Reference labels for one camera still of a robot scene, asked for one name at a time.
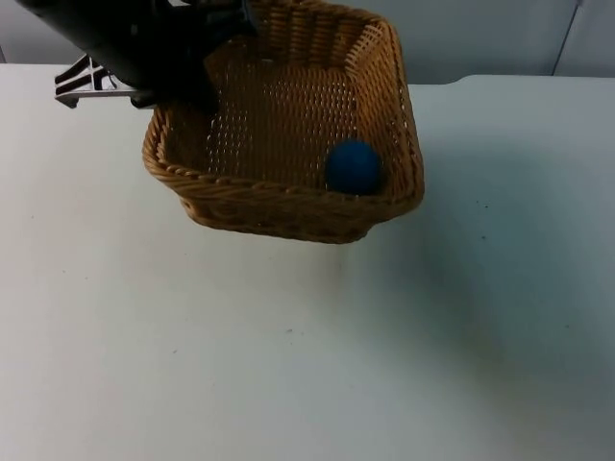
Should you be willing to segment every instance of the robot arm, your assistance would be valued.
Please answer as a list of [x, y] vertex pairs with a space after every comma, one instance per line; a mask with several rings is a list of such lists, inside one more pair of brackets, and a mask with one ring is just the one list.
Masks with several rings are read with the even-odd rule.
[[248, 0], [17, 0], [86, 56], [56, 79], [56, 98], [130, 96], [138, 108], [180, 99], [216, 112], [203, 59], [236, 35], [255, 35]]

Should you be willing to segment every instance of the white table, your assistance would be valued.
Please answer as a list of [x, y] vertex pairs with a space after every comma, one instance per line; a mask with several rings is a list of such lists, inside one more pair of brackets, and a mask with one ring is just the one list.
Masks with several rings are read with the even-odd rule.
[[331, 247], [196, 226], [60, 70], [0, 66], [1, 460], [614, 459], [614, 81], [414, 87], [424, 205]]

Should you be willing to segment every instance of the metal bracket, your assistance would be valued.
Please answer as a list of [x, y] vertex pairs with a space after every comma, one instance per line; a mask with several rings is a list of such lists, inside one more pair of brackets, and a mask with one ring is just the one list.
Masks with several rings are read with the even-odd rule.
[[154, 93], [122, 83], [109, 70], [85, 55], [56, 77], [56, 100], [75, 109], [81, 98], [130, 97], [139, 109], [153, 106]]

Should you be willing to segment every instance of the blue ball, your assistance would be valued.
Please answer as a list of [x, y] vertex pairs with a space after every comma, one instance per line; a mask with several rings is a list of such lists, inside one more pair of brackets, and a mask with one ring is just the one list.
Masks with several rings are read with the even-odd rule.
[[369, 144], [345, 141], [331, 150], [325, 176], [330, 190], [372, 195], [380, 186], [381, 160]]

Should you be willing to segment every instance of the wicker basket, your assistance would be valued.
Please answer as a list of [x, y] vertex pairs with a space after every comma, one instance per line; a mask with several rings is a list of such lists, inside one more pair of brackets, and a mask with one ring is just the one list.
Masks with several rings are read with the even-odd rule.
[[[258, 38], [206, 67], [221, 110], [158, 107], [143, 149], [149, 172], [188, 215], [215, 229], [325, 243], [360, 239], [423, 198], [423, 164], [394, 29], [319, 0], [253, 0]], [[325, 162], [346, 139], [381, 156], [381, 193], [329, 191]]]

